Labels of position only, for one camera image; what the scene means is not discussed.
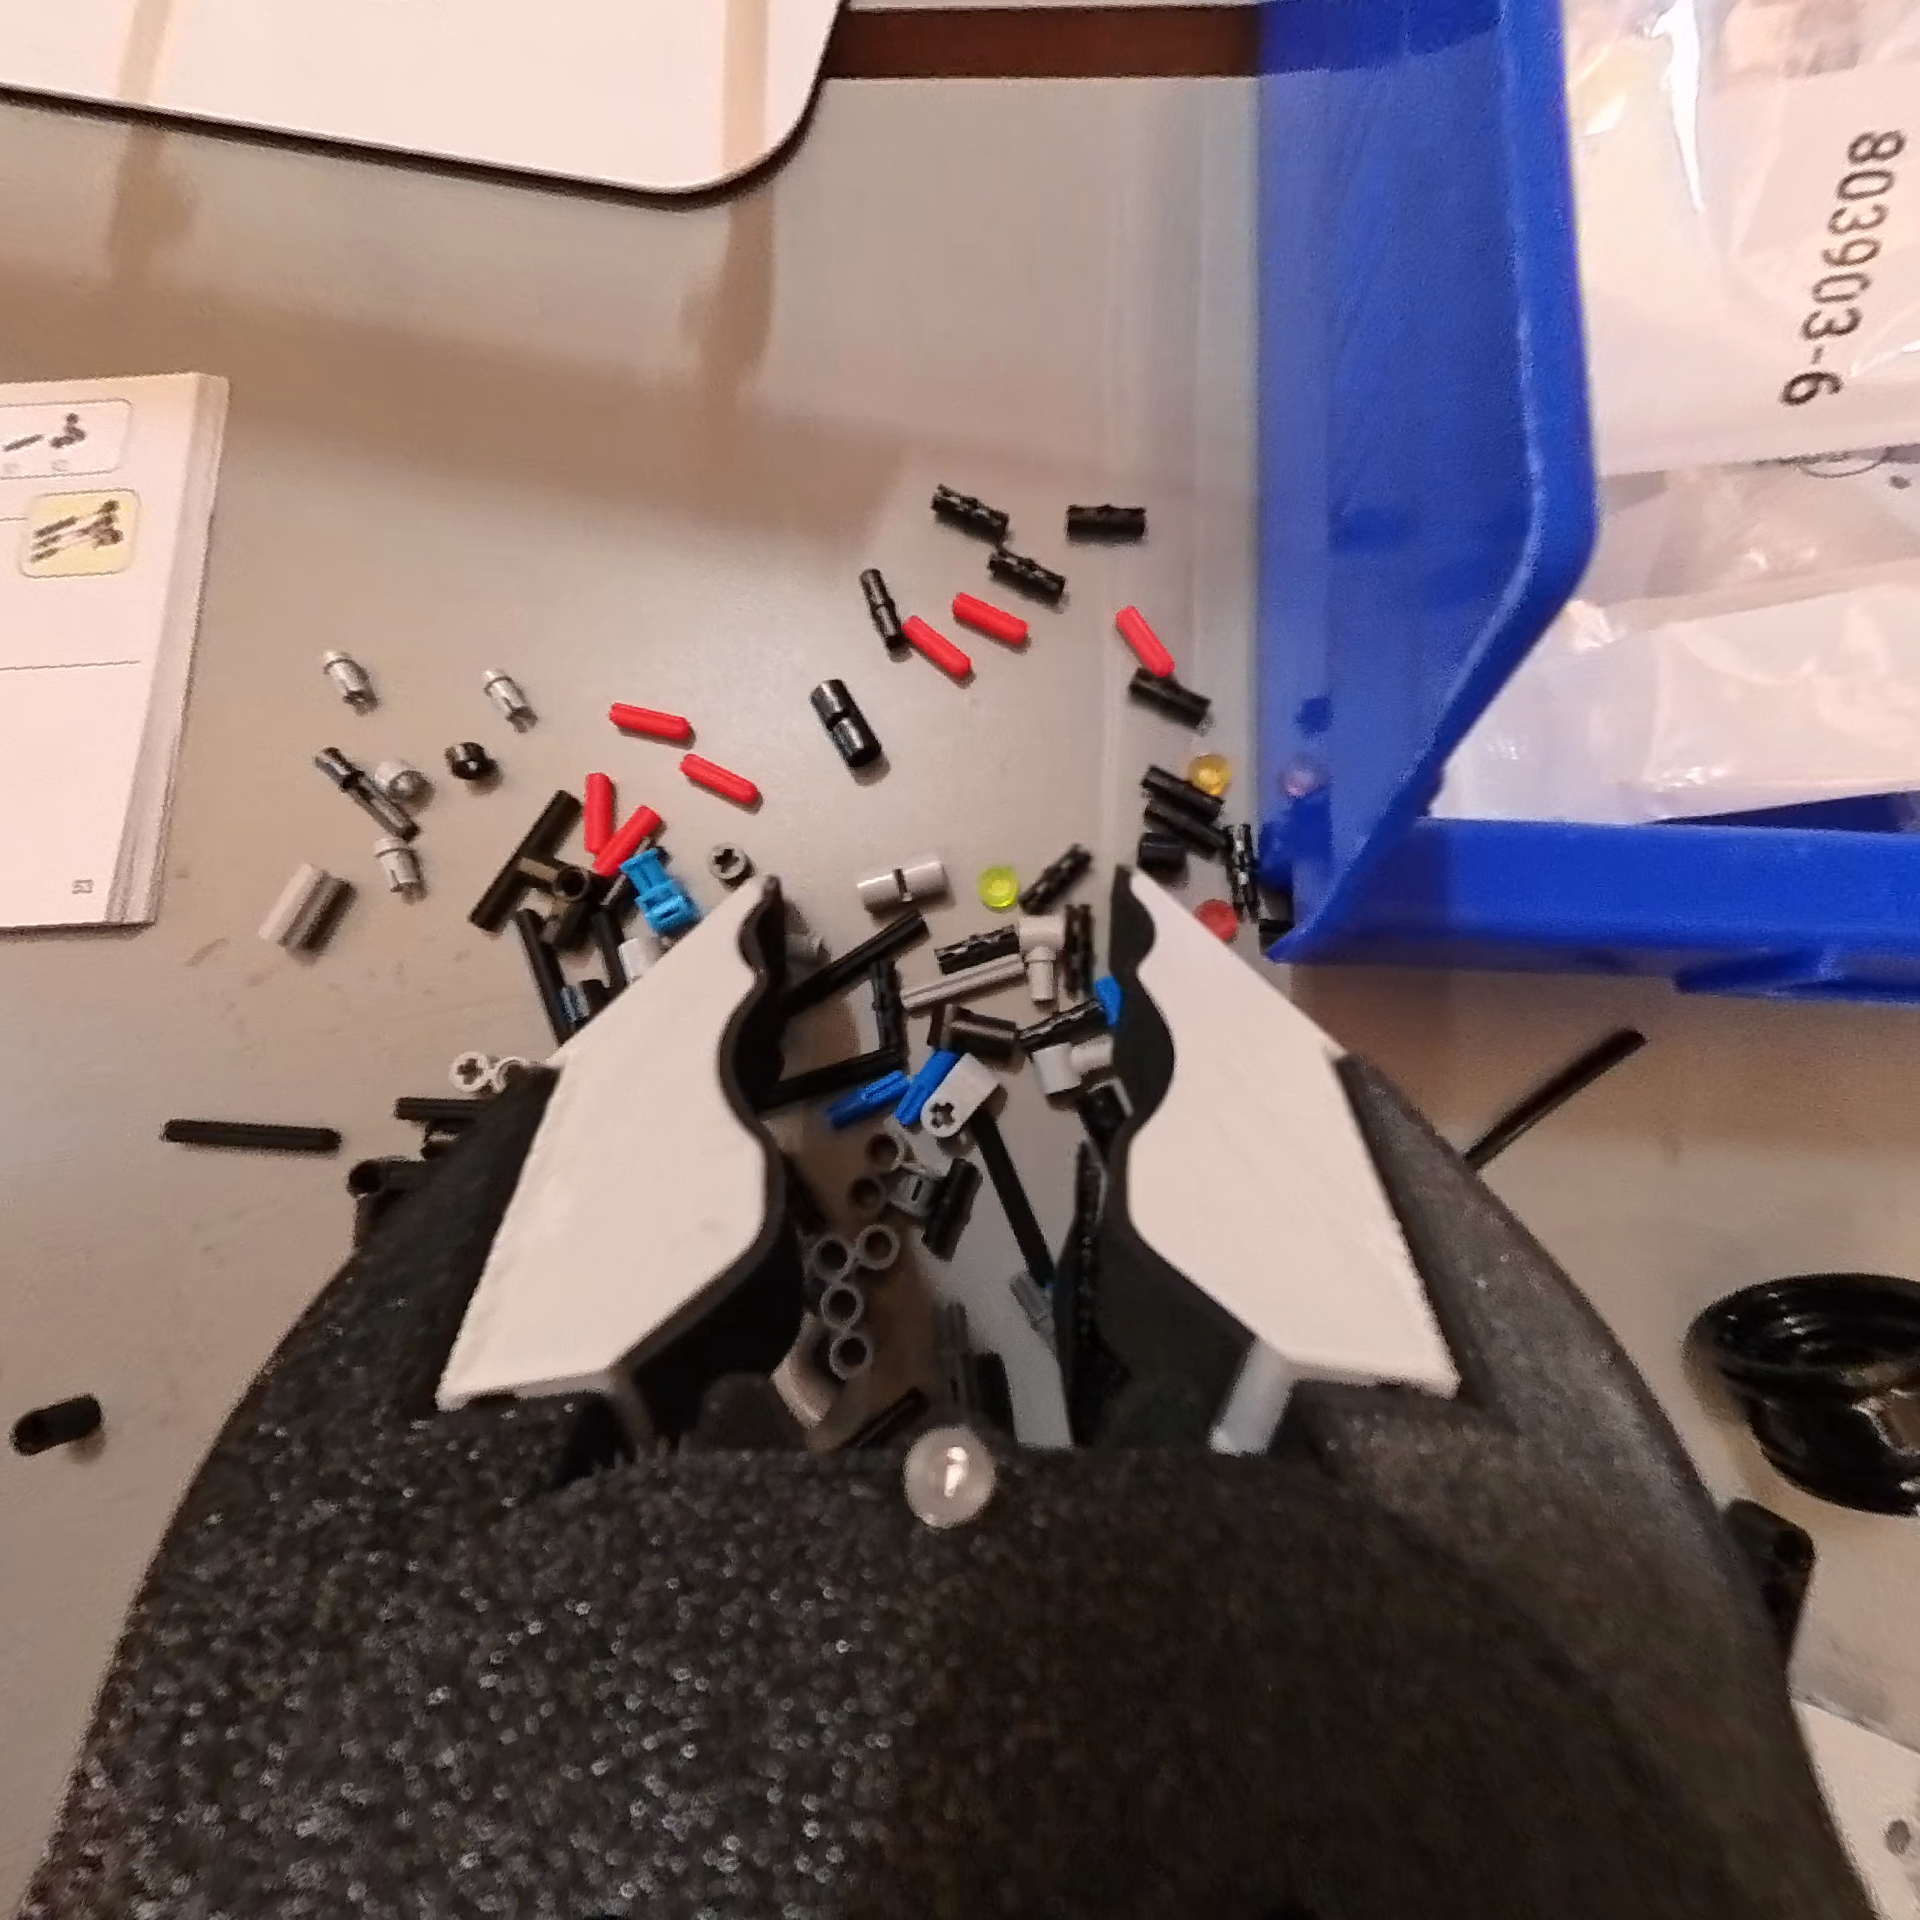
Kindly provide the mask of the blue plastic bin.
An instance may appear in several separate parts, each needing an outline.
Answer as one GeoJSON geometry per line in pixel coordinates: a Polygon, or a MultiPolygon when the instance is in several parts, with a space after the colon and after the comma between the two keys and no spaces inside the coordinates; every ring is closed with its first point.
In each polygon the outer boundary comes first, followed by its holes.
{"type": "Polygon", "coordinates": [[[1916,832],[1434,818],[1598,533],[1557,5],[1265,5],[1259,876],[1285,966],[1916,1005],[1916,832]]]}

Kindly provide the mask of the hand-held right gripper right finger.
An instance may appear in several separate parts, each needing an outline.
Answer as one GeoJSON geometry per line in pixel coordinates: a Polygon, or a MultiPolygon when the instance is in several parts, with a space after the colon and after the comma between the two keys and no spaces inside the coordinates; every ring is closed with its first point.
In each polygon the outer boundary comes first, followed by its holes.
{"type": "Polygon", "coordinates": [[[1268,1452],[1303,1384],[1460,1384],[1349,1087],[1350,1053],[1157,879],[1118,868],[1124,1119],[1097,1235],[1103,1446],[1268,1452]]]}

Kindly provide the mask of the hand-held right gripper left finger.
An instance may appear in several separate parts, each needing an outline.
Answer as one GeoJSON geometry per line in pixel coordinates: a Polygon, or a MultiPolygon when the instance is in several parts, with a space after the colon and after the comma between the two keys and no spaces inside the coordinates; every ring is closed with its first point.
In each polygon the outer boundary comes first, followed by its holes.
{"type": "Polygon", "coordinates": [[[740,1059],[782,973],[782,886],[754,878],[559,1046],[441,1411],[612,1388],[773,1255],[778,1148],[740,1059]]]}

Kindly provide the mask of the black toy wheel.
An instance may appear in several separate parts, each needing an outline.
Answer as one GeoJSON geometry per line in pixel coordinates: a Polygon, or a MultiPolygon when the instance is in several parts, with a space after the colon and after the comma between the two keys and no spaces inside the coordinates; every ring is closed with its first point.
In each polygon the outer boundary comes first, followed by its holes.
{"type": "Polygon", "coordinates": [[[1767,1280],[1707,1306],[1689,1338],[1777,1475],[1853,1511],[1916,1515],[1913,1280],[1767,1280]]]}

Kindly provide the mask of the grey desk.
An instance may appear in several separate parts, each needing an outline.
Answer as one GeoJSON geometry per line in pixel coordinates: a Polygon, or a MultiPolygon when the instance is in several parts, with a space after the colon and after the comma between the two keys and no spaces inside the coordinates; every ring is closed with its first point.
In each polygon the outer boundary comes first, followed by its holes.
{"type": "Polygon", "coordinates": [[[590,771],[842,951],[862,872],[1095,850],[1137,603],[1247,773],[1258,85],[833,82],[651,208],[5,103],[5,382],[231,412],[159,916],[5,939],[5,1915],[185,1485],[347,1256],[350,1163],[541,1052],[469,924],[590,771]]]}

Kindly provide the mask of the clear plastic bags bundle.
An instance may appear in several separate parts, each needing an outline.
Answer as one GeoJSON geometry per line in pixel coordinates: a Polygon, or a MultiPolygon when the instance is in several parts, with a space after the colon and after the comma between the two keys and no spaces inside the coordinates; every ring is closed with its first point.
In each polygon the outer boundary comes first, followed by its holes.
{"type": "Polygon", "coordinates": [[[1430,811],[1913,794],[1918,5],[1564,20],[1601,533],[1430,811]]]}

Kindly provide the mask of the instruction booklet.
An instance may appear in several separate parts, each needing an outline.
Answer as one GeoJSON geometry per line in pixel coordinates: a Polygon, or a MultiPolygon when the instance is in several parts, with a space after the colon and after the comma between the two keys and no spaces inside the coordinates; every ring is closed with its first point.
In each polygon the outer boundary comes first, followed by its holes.
{"type": "Polygon", "coordinates": [[[228,382],[3,389],[3,931],[155,922],[228,382]]]}

